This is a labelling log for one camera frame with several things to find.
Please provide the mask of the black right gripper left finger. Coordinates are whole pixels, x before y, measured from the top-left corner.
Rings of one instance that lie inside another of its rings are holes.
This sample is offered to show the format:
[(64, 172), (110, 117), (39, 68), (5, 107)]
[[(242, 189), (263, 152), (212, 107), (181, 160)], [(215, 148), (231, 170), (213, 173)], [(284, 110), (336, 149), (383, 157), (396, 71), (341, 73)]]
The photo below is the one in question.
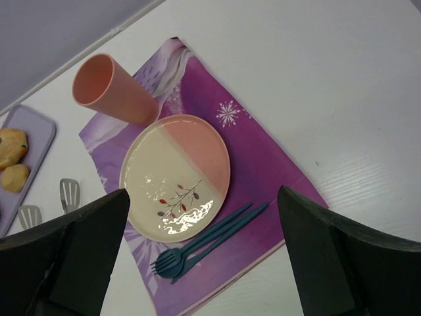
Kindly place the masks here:
[(2, 315), (99, 315), (130, 208), (125, 189), (1, 239)]

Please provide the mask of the metal slotted tongs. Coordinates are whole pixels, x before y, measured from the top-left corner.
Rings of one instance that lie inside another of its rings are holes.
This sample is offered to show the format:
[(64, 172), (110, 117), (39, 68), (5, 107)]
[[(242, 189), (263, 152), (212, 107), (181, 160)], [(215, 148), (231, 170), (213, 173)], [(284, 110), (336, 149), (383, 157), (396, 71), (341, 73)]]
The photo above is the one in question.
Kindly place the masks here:
[[(77, 210), (80, 206), (80, 184), (71, 178), (59, 182), (60, 200), (65, 214)], [(28, 230), (43, 222), (41, 210), (35, 205), (23, 205), (18, 208), (18, 220), (23, 230)]]

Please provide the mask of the small golden bread roll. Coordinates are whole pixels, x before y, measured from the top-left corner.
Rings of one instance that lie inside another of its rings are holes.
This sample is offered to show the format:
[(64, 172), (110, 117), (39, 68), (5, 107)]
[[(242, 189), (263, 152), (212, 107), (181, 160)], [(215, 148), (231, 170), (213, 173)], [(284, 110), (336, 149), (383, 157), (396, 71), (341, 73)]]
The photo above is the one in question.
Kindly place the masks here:
[(7, 167), (1, 174), (2, 188), (12, 193), (21, 192), (29, 177), (29, 173), (29, 168), (23, 164)]

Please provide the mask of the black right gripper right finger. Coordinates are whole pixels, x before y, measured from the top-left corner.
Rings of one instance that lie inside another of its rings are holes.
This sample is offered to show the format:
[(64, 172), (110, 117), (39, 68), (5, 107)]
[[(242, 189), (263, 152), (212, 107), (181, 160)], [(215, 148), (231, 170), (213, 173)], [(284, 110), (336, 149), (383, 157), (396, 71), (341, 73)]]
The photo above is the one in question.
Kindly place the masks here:
[(281, 186), (280, 222), (304, 315), (419, 315), (420, 243)]

